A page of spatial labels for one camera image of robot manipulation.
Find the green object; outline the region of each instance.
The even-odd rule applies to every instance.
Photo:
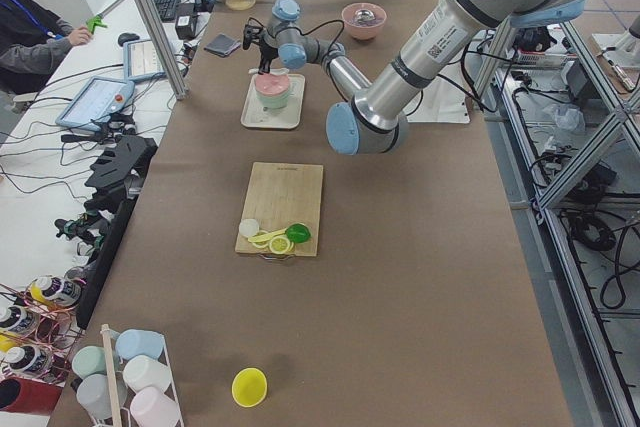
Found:
[[[89,32],[93,34],[96,31],[96,27],[104,27],[106,29],[107,24],[102,22],[102,15],[98,14],[87,20],[87,27],[89,28]]]
[[[287,239],[294,244],[301,244],[311,238],[311,232],[309,232],[309,228],[304,224],[292,224],[287,227],[284,234],[287,236]]]

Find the tiled floor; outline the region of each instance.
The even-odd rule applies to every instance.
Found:
[[[640,0],[587,0],[584,13],[573,23],[581,25],[597,23],[603,33],[621,33],[640,15]]]

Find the yellow cup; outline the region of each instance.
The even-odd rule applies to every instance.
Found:
[[[267,378],[255,367],[243,369],[233,379],[231,395],[241,407],[255,407],[267,396]]]

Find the teal cup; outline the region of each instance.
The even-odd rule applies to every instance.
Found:
[[[104,349],[89,345],[78,351],[71,361],[71,369],[81,379],[85,379],[93,374],[106,374],[107,363],[105,361]]]
[[[291,95],[291,81],[288,75],[262,74],[255,78],[255,89],[265,109],[282,109]]]

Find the cup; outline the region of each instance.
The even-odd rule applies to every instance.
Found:
[[[164,350],[164,336],[151,330],[125,330],[116,340],[116,352],[124,360],[138,355],[157,359]]]
[[[85,379],[92,374],[106,374],[107,363],[105,361],[104,349],[89,345],[80,349],[71,361],[71,369],[81,379]]]
[[[146,355],[138,355],[127,362],[122,371],[124,383],[134,392],[153,385],[164,392],[171,385],[171,369]]]
[[[117,380],[118,404],[120,408],[127,400],[127,386]],[[76,392],[78,403],[84,407],[89,415],[96,419],[111,418],[111,403],[109,401],[109,381],[103,374],[93,374],[82,381]]]
[[[130,410],[140,427],[175,427],[180,419],[178,404],[153,385],[135,395]]]
[[[51,415],[62,387],[14,377],[0,382],[0,412]]]
[[[291,80],[288,75],[259,74],[254,86],[258,100],[265,109],[282,109],[291,95]]]
[[[267,378],[255,367],[238,372],[231,384],[233,400],[242,407],[255,407],[267,396]]]

